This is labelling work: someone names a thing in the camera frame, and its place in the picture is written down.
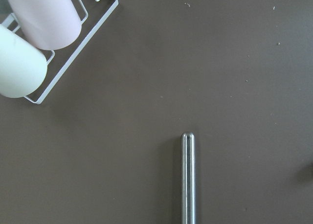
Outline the white upside-down cup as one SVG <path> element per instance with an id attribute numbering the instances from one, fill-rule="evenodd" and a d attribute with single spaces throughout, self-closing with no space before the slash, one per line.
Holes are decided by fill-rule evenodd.
<path id="1" fill-rule="evenodd" d="M 3 25 L 0 26 L 0 94 L 20 98 L 34 92 L 47 73 L 45 56 Z"/>

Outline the steel muddler black tip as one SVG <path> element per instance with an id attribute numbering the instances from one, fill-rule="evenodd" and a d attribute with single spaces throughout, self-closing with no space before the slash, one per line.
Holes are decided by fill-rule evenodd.
<path id="1" fill-rule="evenodd" d="M 181 136 L 181 223 L 196 223 L 196 155 L 195 136 Z"/>

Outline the pink upside-down cup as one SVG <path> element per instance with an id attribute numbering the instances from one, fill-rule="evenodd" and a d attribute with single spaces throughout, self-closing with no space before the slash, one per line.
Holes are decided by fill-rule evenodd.
<path id="1" fill-rule="evenodd" d="M 71 0 L 8 0 L 28 41 L 42 50 L 57 50 L 80 35 L 81 19 Z"/>

